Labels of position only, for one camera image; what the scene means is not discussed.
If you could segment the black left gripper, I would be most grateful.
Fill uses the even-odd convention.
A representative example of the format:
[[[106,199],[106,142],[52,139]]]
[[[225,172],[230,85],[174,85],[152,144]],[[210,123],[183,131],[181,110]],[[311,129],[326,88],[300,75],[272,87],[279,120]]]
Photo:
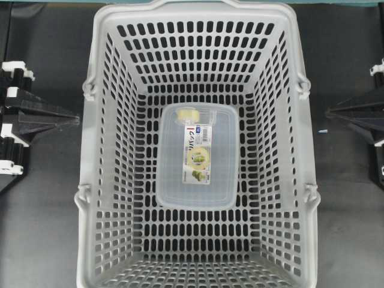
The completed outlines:
[[[79,125],[78,116],[30,93],[34,73],[23,61],[1,64],[1,191],[6,192],[28,173],[29,142],[40,133],[65,125]],[[7,106],[6,100],[18,99],[18,107],[49,115],[22,114],[19,108]]]

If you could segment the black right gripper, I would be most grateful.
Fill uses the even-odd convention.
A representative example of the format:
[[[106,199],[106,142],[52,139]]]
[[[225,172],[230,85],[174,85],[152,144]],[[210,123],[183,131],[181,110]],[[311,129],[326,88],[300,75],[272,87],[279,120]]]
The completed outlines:
[[[374,145],[377,181],[383,183],[383,59],[370,69],[376,89],[344,100],[327,110],[327,118],[338,121]]]

